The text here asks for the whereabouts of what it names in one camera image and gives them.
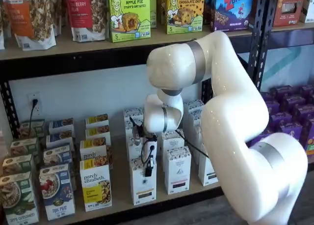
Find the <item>floor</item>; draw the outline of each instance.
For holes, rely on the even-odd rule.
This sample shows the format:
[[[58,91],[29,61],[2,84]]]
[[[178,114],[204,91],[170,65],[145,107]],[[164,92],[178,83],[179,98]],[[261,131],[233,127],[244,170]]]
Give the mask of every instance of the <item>floor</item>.
[[[289,225],[314,225],[314,171],[308,173]],[[130,221],[122,225],[247,225],[225,197]]]

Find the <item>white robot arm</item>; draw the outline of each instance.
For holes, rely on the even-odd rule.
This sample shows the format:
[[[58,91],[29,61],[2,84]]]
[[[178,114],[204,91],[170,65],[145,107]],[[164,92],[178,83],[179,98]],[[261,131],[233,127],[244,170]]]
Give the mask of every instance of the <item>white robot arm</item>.
[[[283,133],[246,146],[267,126],[268,110],[227,35],[216,31],[155,49],[147,68],[151,84],[160,90],[146,99],[145,129],[177,129],[181,90],[211,77],[215,97],[203,108],[201,128],[224,194],[251,225],[287,224],[306,176],[307,156],[297,140]]]

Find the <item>white wall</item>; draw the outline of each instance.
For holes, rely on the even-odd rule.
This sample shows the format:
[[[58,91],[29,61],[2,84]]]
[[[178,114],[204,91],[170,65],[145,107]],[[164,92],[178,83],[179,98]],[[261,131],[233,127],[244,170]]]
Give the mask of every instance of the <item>white wall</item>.
[[[17,80],[10,86],[20,122],[29,119],[27,94],[39,91],[43,118],[75,118],[78,140],[84,138],[84,118],[102,113],[109,115],[112,135],[123,135],[123,109],[143,106],[146,96],[156,92],[145,65]],[[199,88],[185,88],[183,100],[198,98]]]

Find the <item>bobo's package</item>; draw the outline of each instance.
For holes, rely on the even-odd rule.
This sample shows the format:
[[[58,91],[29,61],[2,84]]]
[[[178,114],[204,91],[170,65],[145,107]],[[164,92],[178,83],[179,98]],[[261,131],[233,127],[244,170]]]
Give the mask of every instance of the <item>bobo's package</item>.
[[[167,34],[200,32],[204,0],[166,0]]]
[[[150,0],[109,0],[112,42],[151,37]]]

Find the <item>electrical outlet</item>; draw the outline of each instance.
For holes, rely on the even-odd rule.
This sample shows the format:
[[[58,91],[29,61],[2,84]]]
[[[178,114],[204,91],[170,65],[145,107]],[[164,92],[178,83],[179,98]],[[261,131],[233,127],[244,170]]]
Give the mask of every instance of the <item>electrical outlet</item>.
[[[34,108],[33,116],[41,116],[43,113],[43,105],[40,97],[40,92],[34,92],[27,95],[30,110],[33,108],[33,100],[37,99],[38,103]]]

